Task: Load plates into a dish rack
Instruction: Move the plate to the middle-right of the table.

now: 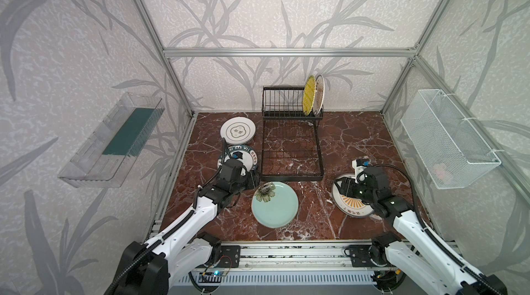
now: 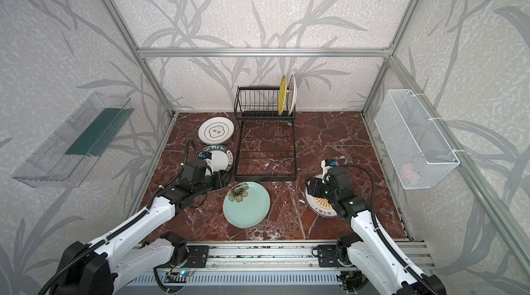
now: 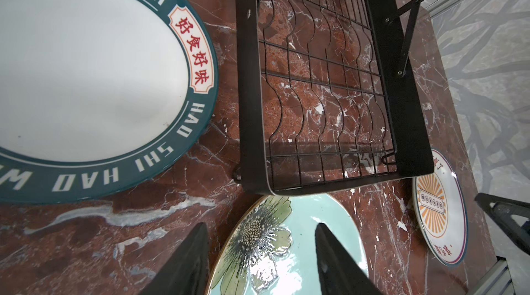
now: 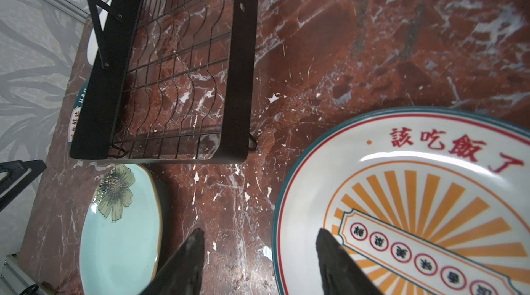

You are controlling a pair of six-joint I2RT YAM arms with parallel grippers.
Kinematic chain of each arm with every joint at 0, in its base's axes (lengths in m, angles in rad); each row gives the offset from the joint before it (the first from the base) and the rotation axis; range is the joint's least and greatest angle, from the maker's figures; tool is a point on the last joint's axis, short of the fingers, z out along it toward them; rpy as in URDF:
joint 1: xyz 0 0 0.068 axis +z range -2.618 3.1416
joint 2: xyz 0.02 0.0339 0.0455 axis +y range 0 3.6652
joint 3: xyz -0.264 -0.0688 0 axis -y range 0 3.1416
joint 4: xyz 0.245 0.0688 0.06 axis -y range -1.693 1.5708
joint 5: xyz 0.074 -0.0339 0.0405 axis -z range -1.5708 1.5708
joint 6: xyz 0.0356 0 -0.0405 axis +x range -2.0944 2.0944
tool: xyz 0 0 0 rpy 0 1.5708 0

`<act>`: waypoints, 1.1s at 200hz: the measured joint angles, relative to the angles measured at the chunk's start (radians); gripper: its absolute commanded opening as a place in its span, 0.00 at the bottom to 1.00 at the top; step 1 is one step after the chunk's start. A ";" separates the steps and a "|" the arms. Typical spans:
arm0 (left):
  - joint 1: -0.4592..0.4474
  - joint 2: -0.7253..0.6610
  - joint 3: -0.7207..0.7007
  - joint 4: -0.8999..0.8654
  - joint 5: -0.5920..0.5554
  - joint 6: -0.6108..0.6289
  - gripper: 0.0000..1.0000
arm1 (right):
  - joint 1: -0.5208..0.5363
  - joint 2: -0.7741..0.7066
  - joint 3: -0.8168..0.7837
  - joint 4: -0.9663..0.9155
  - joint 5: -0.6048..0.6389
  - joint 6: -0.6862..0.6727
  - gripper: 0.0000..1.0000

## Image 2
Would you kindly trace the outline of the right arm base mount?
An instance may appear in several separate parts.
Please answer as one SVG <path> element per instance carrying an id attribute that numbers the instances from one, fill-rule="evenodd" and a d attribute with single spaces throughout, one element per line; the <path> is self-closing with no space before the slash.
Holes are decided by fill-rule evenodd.
<path id="1" fill-rule="evenodd" d="M 343 245 L 318 245 L 311 253 L 317 258 L 319 267 L 353 267 Z"/>

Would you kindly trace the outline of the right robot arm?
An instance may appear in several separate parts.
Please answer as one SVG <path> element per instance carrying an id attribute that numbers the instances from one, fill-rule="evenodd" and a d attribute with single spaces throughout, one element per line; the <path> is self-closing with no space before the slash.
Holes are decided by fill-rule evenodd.
<path id="1" fill-rule="evenodd" d="M 338 165 L 334 159 L 323 160 L 321 177 L 306 184 L 310 196 L 327 200 L 353 230 L 337 241 L 340 264 L 357 267 L 380 294 L 446 294 L 439 277 L 426 275 L 378 221 L 373 210 L 375 183 L 371 183 L 372 203 L 354 194 L 348 166 Z"/>

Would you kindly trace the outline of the mint green flower plate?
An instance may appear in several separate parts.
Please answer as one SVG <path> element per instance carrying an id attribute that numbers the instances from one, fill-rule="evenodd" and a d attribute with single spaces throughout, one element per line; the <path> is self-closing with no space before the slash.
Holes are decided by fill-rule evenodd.
<path id="1" fill-rule="evenodd" d="M 261 223 L 270 207 L 271 198 L 265 187 L 255 182 L 243 182 L 231 187 L 222 208 L 231 225 L 246 229 Z"/>

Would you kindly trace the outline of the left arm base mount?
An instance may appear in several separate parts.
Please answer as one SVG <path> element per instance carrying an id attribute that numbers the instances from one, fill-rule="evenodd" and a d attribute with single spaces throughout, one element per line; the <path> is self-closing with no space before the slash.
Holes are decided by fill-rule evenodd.
<path id="1" fill-rule="evenodd" d="M 186 249 L 179 248 L 164 267 L 167 268 L 187 268 L 197 269 L 205 268 L 208 260 L 208 253 L 210 247 L 207 245 L 191 245 Z"/>

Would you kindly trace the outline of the small white orange sunburst plate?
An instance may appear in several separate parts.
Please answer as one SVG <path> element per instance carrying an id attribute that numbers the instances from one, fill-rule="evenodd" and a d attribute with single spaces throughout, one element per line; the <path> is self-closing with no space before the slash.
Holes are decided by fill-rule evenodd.
<path id="1" fill-rule="evenodd" d="M 298 89 L 296 83 L 296 76 L 293 74 L 290 77 L 288 84 L 288 115 L 291 116 L 295 110 L 295 104 L 298 97 Z"/>

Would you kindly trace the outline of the yellow green woven plate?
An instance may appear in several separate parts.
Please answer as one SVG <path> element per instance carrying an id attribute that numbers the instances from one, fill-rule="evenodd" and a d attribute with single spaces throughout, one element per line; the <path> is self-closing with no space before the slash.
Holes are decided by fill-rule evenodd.
<path id="1" fill-rule="evenodd" d="M 287 77 L 283 75 L 277 96 L 277 112 L 281 116 L 287 103 Z"/>

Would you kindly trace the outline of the large white orange sunburst plate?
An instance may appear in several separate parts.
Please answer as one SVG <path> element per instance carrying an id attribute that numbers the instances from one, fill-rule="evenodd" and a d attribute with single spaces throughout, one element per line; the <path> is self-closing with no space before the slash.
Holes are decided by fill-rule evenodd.
<path id="1" fill-rule="evenodd" d="M 324 218 L 337 218 L 338 215 L 328 201 L 324 198 L 316 198 L 309 194 L 308 189 L 305 189 L 304 199 L 309 208 L 318 216 Z"/>

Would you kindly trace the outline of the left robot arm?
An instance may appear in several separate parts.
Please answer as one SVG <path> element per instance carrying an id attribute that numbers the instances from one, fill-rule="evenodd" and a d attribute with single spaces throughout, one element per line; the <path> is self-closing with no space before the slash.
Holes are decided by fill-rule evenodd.
<path id="1" fill-rule="evenodd" d="M 190 207 L 197 197 L 228 186 L 232 172 L 215 170 L 208 163 L 211 158 L 209 152 L 197 152 L 139 212 L 87 244 L 77 241 L 70 245 L 40 294 L 114 294 L 146 270 L 183 266 L 189 261 L 199 264 L 189 253 L 186 240 L 171 232 L 141 249 L 136 245 Z"/>

